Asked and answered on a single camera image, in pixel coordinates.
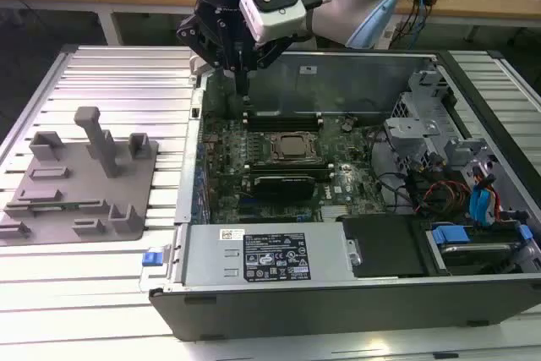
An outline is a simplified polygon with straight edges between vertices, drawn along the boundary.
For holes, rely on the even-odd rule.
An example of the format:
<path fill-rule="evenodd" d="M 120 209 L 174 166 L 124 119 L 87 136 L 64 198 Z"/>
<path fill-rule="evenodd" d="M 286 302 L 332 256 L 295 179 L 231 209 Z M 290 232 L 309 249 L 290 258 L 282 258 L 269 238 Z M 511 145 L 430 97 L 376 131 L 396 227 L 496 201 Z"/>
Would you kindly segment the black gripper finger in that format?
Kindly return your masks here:
<path fill-rule="evenodd" d="M 234 89 L 243 94 L 243 68 L 235 44 L 237 20 L 226 13 L 212 12 L 206 19 L 192 14 L 178 27 L 178 37 L 212 68 L 229 71 Z"/>
<path fill-rule="evenodd" d="M 292 37 L 283 37 L 269 41 L 263 45 L 256 45 L 253 41 L 243 45 L 242 52 L 242 94 L 249 93 L 249 73 L 258 69 L 267 68 L 286 49 L 292 45 Z"/>

